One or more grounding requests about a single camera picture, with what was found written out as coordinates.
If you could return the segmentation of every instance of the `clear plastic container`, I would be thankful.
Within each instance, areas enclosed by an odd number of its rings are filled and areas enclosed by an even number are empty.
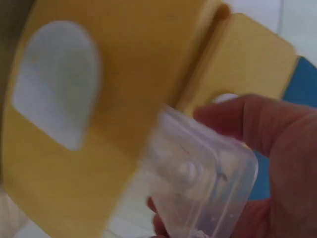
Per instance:
[[[237,140],[167,108],[145,149],[143,168],[171,238],[229,238],[258,161]]]

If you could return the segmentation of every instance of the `white surface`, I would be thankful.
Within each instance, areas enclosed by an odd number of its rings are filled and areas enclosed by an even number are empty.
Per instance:
[[[50,236],[41,230],[34,222],[29,222],[14,238],[50,238]]]
[[[271,31],[279,30],[282,0],[223,0],[233,12],[243,13]]]
[[[316,24],[316,0],[285,0],[281,36],[317,66]]]
[[[100,87],[100,60],[90,36],[56,21],[31,38],[13,93],[14,107],[67,149],[80,148]]]
[[[152,237],[154,232],[140,228],[122,218],[114,217],[108,224],[107,231],[120,238]]]
[[[146,206],[148,184],[142,171],[136,172],[128,185],[114,215],[147,231],[153,230],[153,212]]]

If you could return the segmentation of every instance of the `finger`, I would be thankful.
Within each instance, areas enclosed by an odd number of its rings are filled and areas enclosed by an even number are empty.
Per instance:
[[[269,156],[278,137],[287,127],[315,109],[286,102],[246,95],[198,108],[194,118],[216,132],[245,142],[250,148]]]
[[[158,214],[155,214],[153,217],[153,226],[155,234],[157,234],[158,236],[168,237],[166,228]]]
[[[247,202],[230,238],[267,237],[270,206],[270,199]]]
[[[154,205],[154,203],[153,203],[153,200],[152,200],[151,197],[148,197],[148,199],[147,199],[147,206],[148,206],[148,208],[150,208],[153,212],[155,212],[155,213],[158,212],[157,209],[156,209],[156,207],[155,207],[155,205]]]

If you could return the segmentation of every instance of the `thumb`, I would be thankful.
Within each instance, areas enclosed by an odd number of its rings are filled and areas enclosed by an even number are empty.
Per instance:
[[[245,95],[198,108],[194,118],[216,132],[241,140],[250,148],[269,156],[279,136],[293,123],[310,114],[315,114],[315,109]]]

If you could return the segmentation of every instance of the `plastic lid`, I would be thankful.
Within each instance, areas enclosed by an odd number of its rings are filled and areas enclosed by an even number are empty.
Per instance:
[[[249,148],[171,108],[160,116],[143,164],[171,238],[229,238],[258,173]]]

